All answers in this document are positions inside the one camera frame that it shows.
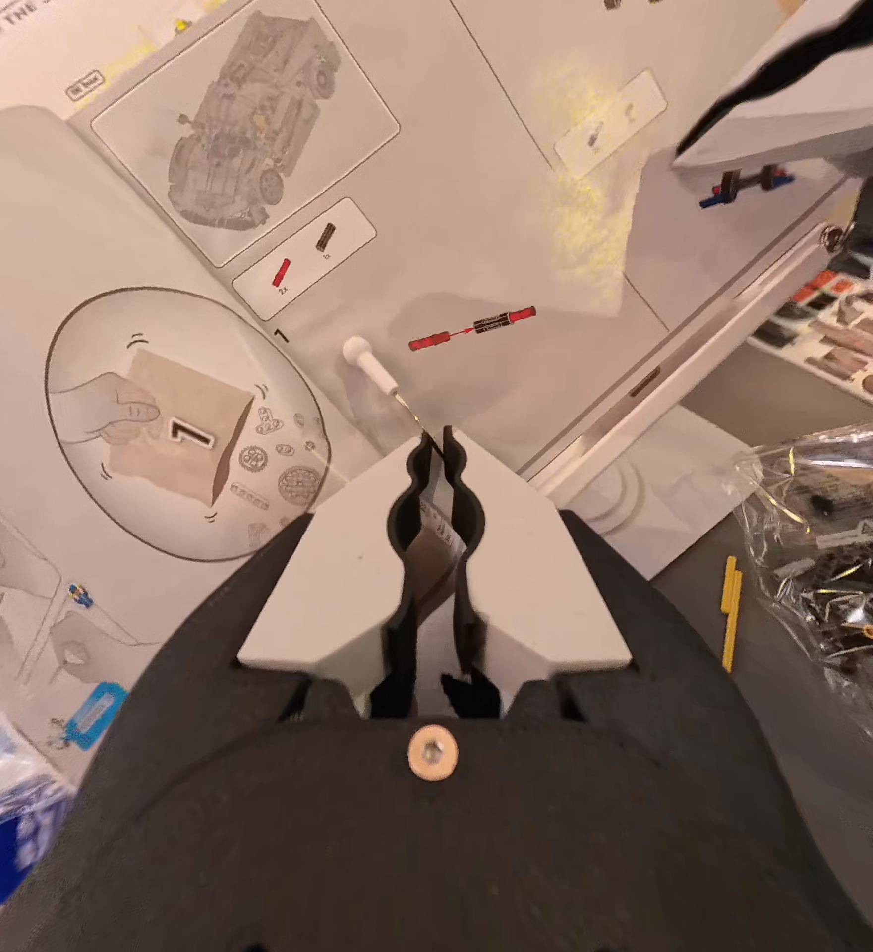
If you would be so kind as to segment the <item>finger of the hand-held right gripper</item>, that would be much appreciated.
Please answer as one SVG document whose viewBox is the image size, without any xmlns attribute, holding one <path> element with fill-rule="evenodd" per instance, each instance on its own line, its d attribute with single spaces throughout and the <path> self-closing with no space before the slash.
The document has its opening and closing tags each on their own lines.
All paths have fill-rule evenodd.
<svg viewBox="0 0 873 952">
<path fill-rule="evenodd" d="M 873 1 L 805 2 L 712 104 L 725 113 L 805 78 L 832 56 L 873 41 Z"/>
<path fill-rule="evenodd" d="M 684 176 L 809 159 L 824 160 L 847 176 L 873 176 L 873 41 L 832 56 L 770 96 L 725 113 L 711 106 L 675 149 L 672 167 Z"/>
</svg>

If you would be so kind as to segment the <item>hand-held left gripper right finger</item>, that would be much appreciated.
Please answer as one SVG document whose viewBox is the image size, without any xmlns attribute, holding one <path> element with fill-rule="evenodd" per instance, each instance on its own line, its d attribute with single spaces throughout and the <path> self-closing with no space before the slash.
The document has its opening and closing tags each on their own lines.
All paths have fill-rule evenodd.
<svg viewBox="0 0 873 952">
<path fill-rule="evenodd" d="M 471 437 L 443 432 L 460 542 L 453 634 L 460 676 L 441 683 L 464 718 L 496 719 L 530 682 L 633 662 L 562 513 Z"/>
</svg>

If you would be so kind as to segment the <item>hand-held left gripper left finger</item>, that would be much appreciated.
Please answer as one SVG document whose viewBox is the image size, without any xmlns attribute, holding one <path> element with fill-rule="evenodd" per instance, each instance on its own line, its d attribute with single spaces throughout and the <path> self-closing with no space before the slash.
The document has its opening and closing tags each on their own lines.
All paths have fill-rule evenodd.
<svg viewBox="0 0 873 952">
<path fill-rule="evenodd" d="M 410 715 L 418 625 L 438 601 L 438 535 L 421 508 L 433 456 L 430 437 L 411 439 L 313 512 L 243 667 L 338 682 L 373 718 Z"/>
</svg>

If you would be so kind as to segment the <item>black lego connector assembly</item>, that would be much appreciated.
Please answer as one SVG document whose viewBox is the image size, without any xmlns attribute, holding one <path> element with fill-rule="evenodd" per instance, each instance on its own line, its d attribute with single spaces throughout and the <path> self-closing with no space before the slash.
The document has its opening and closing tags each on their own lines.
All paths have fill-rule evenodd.
<svg viewBox="0 0 873 952">
<path fill-rule="evenodd" d="M 699 201 L 700 208 L 715 208 L 734 203 L 743 191 L 756 189 L 764 193 L 792 184 L 796 176 L 778 165 L 764 165 L 758 173 L 742 174 L 740 170 L 724 172 L 719 184 L 708 197 Z"/>
</svg>

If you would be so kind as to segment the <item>lego instruction booklet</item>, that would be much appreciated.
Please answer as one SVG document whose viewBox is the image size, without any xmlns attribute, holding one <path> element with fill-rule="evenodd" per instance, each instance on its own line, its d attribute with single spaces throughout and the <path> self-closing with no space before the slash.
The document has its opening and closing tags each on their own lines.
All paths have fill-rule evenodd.
<svg viewBox="0 0 873 952">
<path fill-rule="evenodd" d="M 347 338 L 518 474 L 847 178 L 672 167 L 781 7 L 0 5 L 0 708 L 61 775 L 410 438 Z"/>
</svg>

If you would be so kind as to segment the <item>yellow lego axle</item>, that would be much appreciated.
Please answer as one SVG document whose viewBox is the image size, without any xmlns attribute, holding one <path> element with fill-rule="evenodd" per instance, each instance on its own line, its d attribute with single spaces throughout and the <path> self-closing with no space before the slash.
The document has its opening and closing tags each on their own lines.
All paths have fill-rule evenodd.
<svg viewBox="0 0 873 952">
<path fill-rule="evenodd" d="M 743 578 L 744 575 L 739 568 L 737 558 L 733 555 L 729 556 L 725 565 L 724 583 L 720 601 L 720 609 L 725 616 L 721 664 L 724 671 L 728 674 L 731 674 L 734 668 Z"/>
</svg>

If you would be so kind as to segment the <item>lego sticker sheet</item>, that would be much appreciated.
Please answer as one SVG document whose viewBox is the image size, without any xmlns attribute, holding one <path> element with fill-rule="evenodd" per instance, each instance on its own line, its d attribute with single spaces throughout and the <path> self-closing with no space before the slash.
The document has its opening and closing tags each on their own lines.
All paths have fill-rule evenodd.
<svg viewBox="0 0 873 952">
<path fill-rule="evenodd" d="M 873 406 L 873 278 L 823 270 L 748 342 Z"/>
</svg>

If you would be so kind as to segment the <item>clear bag of lego parts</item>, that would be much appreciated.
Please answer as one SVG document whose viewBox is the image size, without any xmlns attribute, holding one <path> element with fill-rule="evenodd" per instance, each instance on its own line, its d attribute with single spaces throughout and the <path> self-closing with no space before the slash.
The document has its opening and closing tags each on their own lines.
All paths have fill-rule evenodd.
<svg viewBox="0 0 873 952">
<path fill-rule="evenodd" d="M 757 595 L 873 739 L 873 422 L 748 449 L 728 474 Z"/>
</svg>

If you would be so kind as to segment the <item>white plastic peg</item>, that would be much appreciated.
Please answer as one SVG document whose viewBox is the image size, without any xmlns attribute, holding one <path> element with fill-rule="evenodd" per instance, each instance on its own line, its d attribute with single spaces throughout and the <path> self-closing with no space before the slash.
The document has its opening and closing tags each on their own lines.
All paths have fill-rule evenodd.
<svg viewBox="0 0 873 952">
<path fill-rule="evenodd" d="M 342 346 L 342 355 L 348 365 L 363 372 L 383 395 L 389 398 L 398 395 L 399 384 L 375 356 L 371 343 L 367 339 L 360 336 L 347 339 Z"/>
</svg>

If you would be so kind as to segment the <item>metal book stand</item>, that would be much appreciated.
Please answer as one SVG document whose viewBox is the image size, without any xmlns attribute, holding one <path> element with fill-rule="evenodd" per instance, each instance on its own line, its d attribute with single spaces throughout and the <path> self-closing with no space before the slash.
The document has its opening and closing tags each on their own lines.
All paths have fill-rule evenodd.
<svg viewBox="0 0 873 952">
<path fill-rule="evenodd" d="M 610 468 L 748 339 L 807 279 L 824 270 L 848 230 L 860 190 L 841 178 L 738 277 L 704 302 L 633 370 L 523 465 L 518 474 L 558 507 Z"/>
</svg>

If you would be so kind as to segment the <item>clear bag with blue label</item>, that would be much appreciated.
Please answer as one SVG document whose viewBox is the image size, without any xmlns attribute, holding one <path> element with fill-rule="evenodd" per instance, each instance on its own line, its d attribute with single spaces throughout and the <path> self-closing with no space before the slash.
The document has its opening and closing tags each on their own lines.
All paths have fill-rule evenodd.
<svg viewBox="0 0 873 952">
<path fill-rule="evenodd" d="M 0 710 L 0 906 L 49 853 L 75 787 Z"/>
</svg>

